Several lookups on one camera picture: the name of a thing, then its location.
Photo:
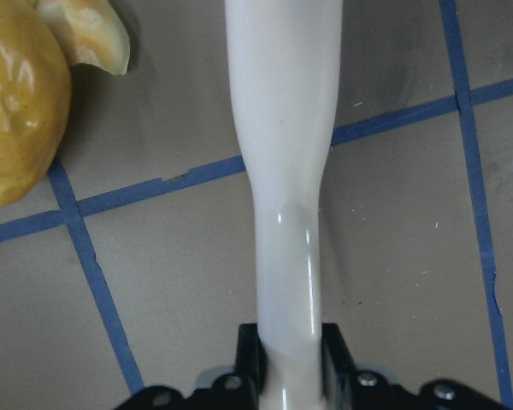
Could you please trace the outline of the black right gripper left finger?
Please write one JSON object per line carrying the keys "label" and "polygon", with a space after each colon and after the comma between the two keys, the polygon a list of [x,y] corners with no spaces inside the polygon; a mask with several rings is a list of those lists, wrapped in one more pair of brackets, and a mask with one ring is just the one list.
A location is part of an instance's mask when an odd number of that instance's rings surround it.
{"label": "black right gripper left finger", "polygon": [[235,371],[246,374],[252,380],[256,392],[262,393],[267,367],[268,358],[259,337],[257,323],[240,325],[234,362]]}

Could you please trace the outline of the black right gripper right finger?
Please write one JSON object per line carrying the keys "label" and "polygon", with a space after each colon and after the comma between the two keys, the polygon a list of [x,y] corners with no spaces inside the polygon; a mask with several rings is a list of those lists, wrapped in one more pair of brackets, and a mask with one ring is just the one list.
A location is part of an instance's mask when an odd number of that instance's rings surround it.
{"label": "black right gripper right finger", "polygon": [[322,325],[321,353],[324,395],[347,395],[356,365],[337,324]]}

